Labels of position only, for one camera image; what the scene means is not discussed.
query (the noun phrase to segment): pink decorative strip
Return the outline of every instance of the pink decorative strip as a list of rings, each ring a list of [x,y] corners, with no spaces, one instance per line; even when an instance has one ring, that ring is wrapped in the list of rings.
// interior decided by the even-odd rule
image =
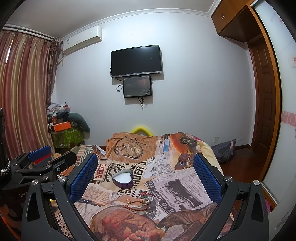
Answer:
[[[296,114],[283,111],[281,116],[281,121],[296,127]]]

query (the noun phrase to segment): newspaper print fabric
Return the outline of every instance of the newspaper print fabric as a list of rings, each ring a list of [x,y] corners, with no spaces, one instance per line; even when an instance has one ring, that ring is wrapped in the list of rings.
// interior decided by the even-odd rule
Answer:
[[[131,133],[116,133],[107,140],[107,153],[101,157],[96,146],[93,152],[100,158],[94,179],[75,206],[98,240],[103,241],[188,241],[208,220],[217,204],[212,202],[193,168],[193,157],[202,153],[221,168],[211,148],[202,140],[186,133],[143,137]],[[82,146],[84,151],[91,146]],[[133,187],[117,187],[111,175],[123,170],[133,171]],[[144,191],[150,195],[147,210],[141,211],[139,201]],[[64,234],[70,233],[59,217]],[[229,217],[220,236],[230,229]]]

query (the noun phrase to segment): ceiling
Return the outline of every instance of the ceiling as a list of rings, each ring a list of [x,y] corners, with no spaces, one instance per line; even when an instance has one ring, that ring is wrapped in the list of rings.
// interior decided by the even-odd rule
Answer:
[[[103,18],[156,8],[208,12],[214,0],[26,0],[7,24],[26,27],[53,37],[67,34]]]

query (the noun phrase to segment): white air conditioner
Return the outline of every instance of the white air conditioner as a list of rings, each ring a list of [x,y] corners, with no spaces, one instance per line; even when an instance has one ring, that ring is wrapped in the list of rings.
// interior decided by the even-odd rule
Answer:
[[[64,41],[64,53],[68,55],[86,46],[101,41],[102,28],[99,25],[97,25],[66,39]]]

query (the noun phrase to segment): yellow foam arch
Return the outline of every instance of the yellow foam arch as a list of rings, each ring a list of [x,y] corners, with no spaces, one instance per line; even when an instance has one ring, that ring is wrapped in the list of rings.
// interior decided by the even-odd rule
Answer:
[[[149,137],[152,137],[152,136],[153,136],[152,132],[151,132],[149,129],[147,129],[146,127],[143,127],[143,126],[137,126],[135,129],[133,129],[133,130],[131,131],[131,133],[136,134],[136,133],[138,133],[139,131],[143,131],[143,132],[145,132],[146,135],[149,136]]]

